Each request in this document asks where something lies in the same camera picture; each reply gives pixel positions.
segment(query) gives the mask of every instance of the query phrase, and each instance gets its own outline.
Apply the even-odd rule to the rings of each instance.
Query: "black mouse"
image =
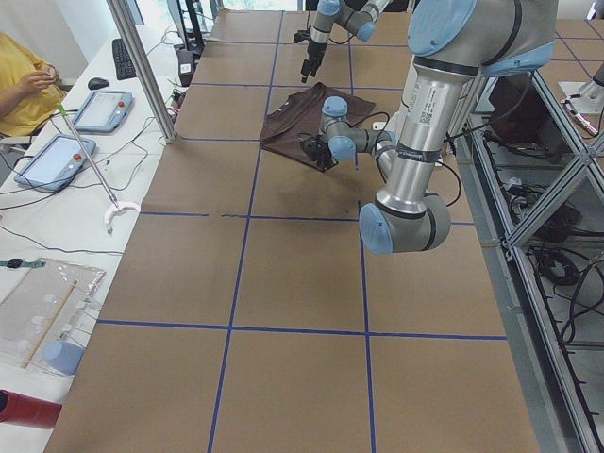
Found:
[[[109,86],[109,81],[101,77],[93,77],[88,81],[89,90],[98,90]]]

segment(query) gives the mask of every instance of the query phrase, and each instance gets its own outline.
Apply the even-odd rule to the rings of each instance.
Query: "keyboard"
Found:
[[[124,40],[122,38],[113,40],[111,48],[113,50],[113,62],[115,63],[117,79],[124,80],[136,77],[136,69],[134,69],[134,64],[132,64]]]

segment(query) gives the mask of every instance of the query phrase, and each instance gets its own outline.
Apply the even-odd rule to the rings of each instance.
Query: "blue and white device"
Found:
[[[95,90],[76,114],[75,128],[88,134],[110,134],[124,121],[131,106],[131,92]]]
[[[96,143],[90,139],[82,139],[82,142],[92,155]],[[14,179],[28,188],[56,192],[76,177],[86,160],[74,137],[57,134]]]

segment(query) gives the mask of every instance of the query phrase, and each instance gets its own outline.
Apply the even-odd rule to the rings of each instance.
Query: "red object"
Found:
[[[0,390],[0,422],[22,427],[54,428],[62,405]]]

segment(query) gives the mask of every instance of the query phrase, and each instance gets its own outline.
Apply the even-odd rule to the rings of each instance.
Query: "dark brown fabric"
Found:
[[[319,170],[300,148],[298,137],[318,133],[321,107],[330,96],[340,96],[348,103],[350,124],[369,115],[376,106],[373,102],[334,90],[319,82],[303,92],[291,94],[285,104],[266,117],[260,133],[262,148]]]

